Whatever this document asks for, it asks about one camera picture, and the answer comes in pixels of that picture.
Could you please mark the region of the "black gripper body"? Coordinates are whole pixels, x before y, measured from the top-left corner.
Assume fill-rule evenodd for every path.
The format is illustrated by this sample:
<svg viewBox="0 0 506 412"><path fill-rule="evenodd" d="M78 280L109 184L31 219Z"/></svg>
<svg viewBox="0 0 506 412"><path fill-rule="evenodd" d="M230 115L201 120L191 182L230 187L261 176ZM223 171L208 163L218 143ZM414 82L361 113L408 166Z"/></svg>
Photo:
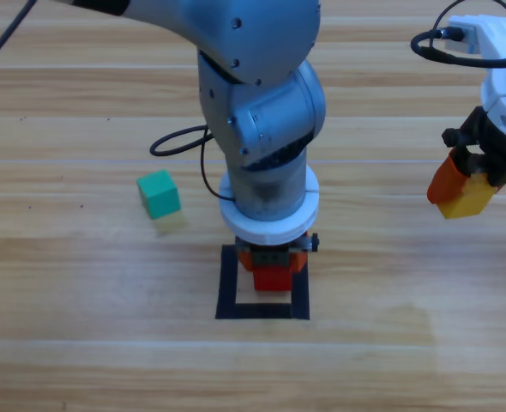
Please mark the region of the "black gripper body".
<svg viewBox="0 0 506 412"><path fill-rule="evenodd" d="M486 173L492 187L506 185L506 135L488 118L482 106L473 109L460 128L442 133L457 170L470 177Z"/></svg>
<svg viewBox="0 0 506 412"><path fill-rule="evenodd" d="M290 252L317 252L320 245L318 233L303 233L300 237L281 245L255 245L235 237L235 248L250 251L254 266L288 266Z"/></svg>

